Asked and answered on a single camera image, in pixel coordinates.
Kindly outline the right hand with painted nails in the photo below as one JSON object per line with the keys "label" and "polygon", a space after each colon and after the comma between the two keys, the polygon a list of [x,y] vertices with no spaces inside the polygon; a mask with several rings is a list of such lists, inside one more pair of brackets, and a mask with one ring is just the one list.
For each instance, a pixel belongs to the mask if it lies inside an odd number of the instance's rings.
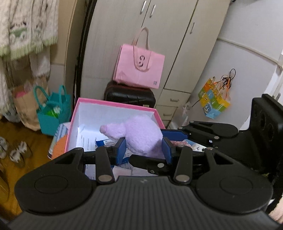
{"label": "right hand with painted nails", "polygon": [[280,224],[283,223],[283,200],[282,200],[282,198],[280,199],[280,201],[277,204],[277,206],[275,207],[275,209],[271,213],[269,213],[269,216],[274,221],[277,221]]}

